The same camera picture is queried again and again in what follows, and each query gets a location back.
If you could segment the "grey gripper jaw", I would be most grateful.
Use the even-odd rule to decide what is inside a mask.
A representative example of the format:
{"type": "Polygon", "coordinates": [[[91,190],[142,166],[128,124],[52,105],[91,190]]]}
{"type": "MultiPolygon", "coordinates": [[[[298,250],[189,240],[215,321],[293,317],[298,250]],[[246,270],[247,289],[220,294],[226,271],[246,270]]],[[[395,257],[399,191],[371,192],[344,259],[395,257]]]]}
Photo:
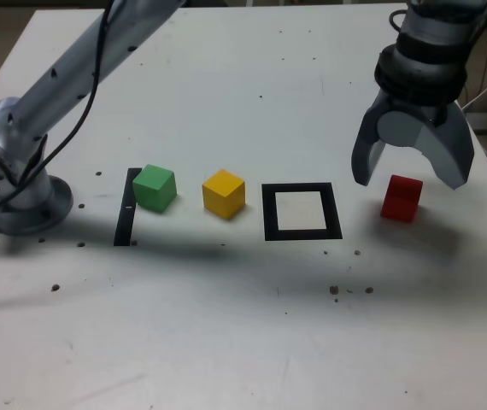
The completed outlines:
{"type": "Polygon", "coordinates": [[[368,186],[384,150],[385,142],[379,137],[377,124],[390,108],[389,97],[386,94],[378,94],[363,116],[351,156],[351,170],[355,182],[359,185],[368,186]]]}
{"type": "Polygon", "coordinates": [[[446,120],[434,126],[429,120],[390,111],[377,123],[379,139],[388,145],[418,150],[434,173],[453,190],[466,184],[472,165],[472,138],[465,115],[452,102],[446,120]]]}

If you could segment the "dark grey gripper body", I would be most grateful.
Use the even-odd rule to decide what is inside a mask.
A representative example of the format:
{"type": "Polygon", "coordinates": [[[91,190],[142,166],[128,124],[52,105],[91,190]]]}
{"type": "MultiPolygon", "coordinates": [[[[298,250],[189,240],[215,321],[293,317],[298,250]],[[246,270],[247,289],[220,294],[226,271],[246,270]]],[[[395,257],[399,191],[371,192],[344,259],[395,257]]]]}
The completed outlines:
{"type": "Polygon", "coordinates": [[[410,102],[394,102],[392,109],[408,114],[423,123],[429,122],[432,125],[442,125],[447,119],[447,108],[445,106],[420,106],[410,102]]]}

